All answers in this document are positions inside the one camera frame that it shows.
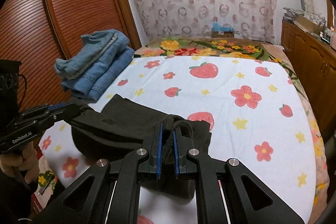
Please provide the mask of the left hand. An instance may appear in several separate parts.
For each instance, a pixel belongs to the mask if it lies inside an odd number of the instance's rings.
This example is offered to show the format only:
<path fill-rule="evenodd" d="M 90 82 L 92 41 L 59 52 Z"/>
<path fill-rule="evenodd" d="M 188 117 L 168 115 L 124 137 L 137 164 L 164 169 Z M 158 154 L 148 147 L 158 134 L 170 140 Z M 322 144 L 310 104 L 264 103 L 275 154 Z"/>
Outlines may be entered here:
<path fill-rule="evenodd" d="M 35 182 L 39 176 L 39 162 L 33 142 L 27 143 L 17 155 L 1 155 L 1 171 L 12 178 L 17 177 L 20 172 L 26 172 L 25 182 Z"/>

